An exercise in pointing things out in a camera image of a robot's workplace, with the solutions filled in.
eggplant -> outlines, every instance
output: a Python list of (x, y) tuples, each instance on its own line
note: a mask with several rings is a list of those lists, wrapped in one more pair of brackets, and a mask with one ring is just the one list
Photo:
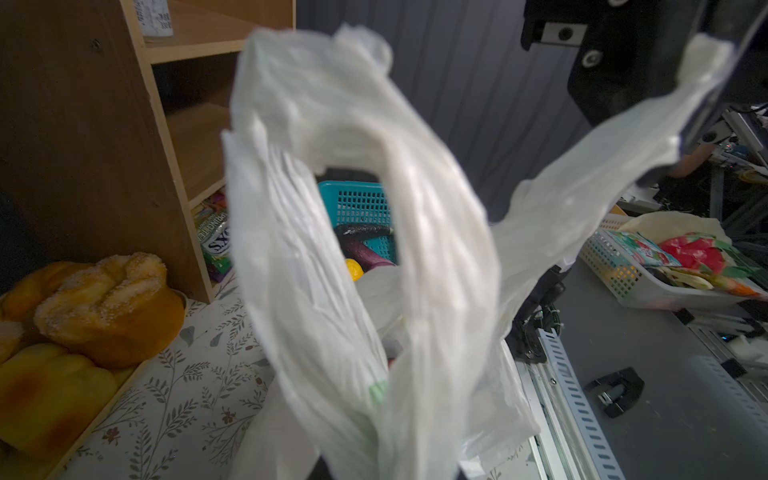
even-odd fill
[(377, 223), (342, 223), (341, 225), (336, 225), (333, 231), (339, 239), (341, 237), (353, 237), (361, 242), (371, 240), (372, 238), (386, 237), (395, 233), (391, 227), (378, 225)]
[(339, 236), (339, 245), (341, 245), (341, 249), (348, 258), (360, 264), (363, 271), (367, 272), (378, 266), (394, 265), (394, 263), (366, 247), (363, 242), (355, 237)]

shelf board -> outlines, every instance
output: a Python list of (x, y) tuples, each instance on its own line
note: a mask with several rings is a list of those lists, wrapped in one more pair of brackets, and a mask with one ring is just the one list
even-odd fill
[(174, 34), (144, 38), (151, 64), (241, 51), (256, 24), (168, 0)]
[(224, 185), (221, 131), (230, 126), (228, 108), (211, 103), (166, 116), (187, 200), (194, 207)]

bolt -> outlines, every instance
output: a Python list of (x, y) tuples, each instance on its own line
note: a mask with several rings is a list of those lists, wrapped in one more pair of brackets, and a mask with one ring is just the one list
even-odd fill
[(603, 52), (599, 50), (590, 50), (584, 54), (581, 59), (581, 66), (584, 68), (597, 67), (603, 60)]
[(571, 27), (563, 27), (558, 32), (558, 38), (560, 38), (562, 41), (567, 41), (572, 36), (574, 36), (574, 31), (573, 31), (573, 28)]

corrugated wall panel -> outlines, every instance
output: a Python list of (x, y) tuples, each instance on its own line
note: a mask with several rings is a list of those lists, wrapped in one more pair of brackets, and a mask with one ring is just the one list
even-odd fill
[(297, 26), (366, 25), (392, 79), (461, 163), (491, 220), (590, 130), (566, 91), (575, 48), (520, 47), (524, 0), (297, 0)]

teal basket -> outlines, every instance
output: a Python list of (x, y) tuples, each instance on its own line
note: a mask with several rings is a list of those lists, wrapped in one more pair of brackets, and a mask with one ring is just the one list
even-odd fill
[[(320, 182), (320, 196), (328, 210), (331, 226), (343, 223), (392, 225), (389, 205), (381, 184), (367, 182)], [(381, 257), (397, 263), (397, 248), (392, 235), (363, 242)]]

